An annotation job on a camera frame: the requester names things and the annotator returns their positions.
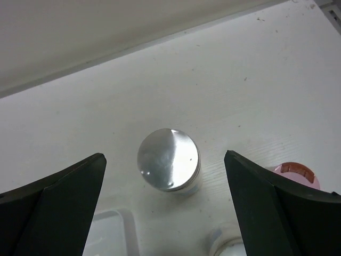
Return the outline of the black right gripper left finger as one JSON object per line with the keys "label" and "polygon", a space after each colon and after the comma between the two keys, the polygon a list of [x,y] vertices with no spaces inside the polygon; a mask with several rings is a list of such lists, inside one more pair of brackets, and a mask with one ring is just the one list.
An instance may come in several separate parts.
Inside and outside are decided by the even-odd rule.
{"label": "black right gripper left finger", "polygon": [[1,194],[1,255],[82,255],[107,160],[96,153]]}

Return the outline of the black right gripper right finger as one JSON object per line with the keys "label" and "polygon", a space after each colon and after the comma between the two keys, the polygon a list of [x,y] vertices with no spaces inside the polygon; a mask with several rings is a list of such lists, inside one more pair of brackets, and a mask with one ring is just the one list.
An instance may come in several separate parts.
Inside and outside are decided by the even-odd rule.
{"label": "black right gripper right finger", "polygon": [[275,174],[235,151],[226,175],[247,255],[340,255],[340,195]]}

